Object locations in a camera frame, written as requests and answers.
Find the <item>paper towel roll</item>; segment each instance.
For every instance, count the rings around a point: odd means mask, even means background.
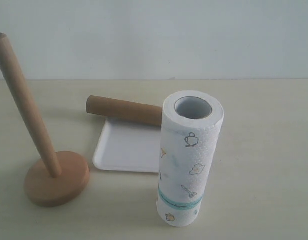
[[[174,227],[197,218],[223,123],[221,104],[187,90],[163,104],[157,211]]]

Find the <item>wooden dowel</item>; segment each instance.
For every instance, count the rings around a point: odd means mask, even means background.
[[[101,96],[89,96],[86,101],[86,112],[105,117],[161,126],[162,107],[117,100]]]
[[[47,171],[56,178],[62,172],[61,167],[12,46],[3,33],[0,33],[0,70]]]

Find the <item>white tray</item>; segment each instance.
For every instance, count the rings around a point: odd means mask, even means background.
[[[108,117],[93,156],[106,171],[158,173],[160,127]]]

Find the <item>hollow center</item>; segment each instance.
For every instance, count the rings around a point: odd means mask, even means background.
[[[175,111],[187,119],[203,119],[212,113],[212,107],[203,99],[186,96],[176,101]]]

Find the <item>table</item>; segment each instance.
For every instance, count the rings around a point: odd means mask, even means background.
[[[39,155],[0,80],[0,239],[308,240],[308,79],[29,80],[56,151],[83,155],[90,182],[72,202],[41,208],[22,184]],[[89,95],[161,106],[178,90],[217,98],[225,118],[197,220],[183,228],[156,212],[157,175],[92,165],[104,118]]]

